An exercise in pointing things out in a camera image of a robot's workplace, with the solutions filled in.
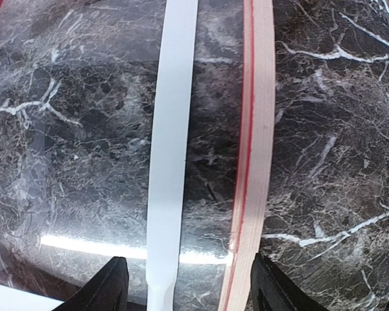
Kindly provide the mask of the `clear acrylic sheet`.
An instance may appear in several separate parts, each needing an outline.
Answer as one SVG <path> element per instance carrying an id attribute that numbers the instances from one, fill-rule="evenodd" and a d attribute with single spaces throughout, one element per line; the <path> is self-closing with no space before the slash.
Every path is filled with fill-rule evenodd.
<path id="1" fill-rule="evenodd" d="M 0 1 L 0 285 L 69 299 L 111 257 L 145 304 L 164 1 Z M 232 223 L 243 5 L 200 1 L 175 310 L 217 310 Z"/>

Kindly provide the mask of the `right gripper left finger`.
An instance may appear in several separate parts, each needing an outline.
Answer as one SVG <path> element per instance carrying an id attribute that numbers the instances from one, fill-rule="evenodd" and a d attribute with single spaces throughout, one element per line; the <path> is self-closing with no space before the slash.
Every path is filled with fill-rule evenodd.
<path id="1" fill-rule="evenodd" d="M 113 257 L 74 296 L 53 311 L 126 311 L 128 266 L 124 257 Z"/>

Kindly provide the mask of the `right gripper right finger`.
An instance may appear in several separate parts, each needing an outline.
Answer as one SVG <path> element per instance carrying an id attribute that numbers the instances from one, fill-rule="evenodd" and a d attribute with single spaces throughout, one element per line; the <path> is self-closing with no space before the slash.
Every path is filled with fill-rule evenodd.
<path id="1" fill-rule="evenodd" d="M 257 253 L 251 268 L 253 309 L 327 311 L 294 284 L 268 257 Z"/>

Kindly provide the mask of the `red wooden picture frame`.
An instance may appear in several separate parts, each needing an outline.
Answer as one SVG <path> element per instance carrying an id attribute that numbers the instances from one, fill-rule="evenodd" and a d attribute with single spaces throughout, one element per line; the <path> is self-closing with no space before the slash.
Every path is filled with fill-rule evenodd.
<path id="1" fill-rule="evenodd" d="M 275 52 L 272 3 L 241 2 L 241 114 L 228 246 L 230 259 L 226 264 L 217 310 L 244 310 L 246 307 L 251 290 L 252 262 L 263 230 L 274 132 Z M 57 300 L 0 285 L 0 310 L 53 310 L 69 299 Z"/>

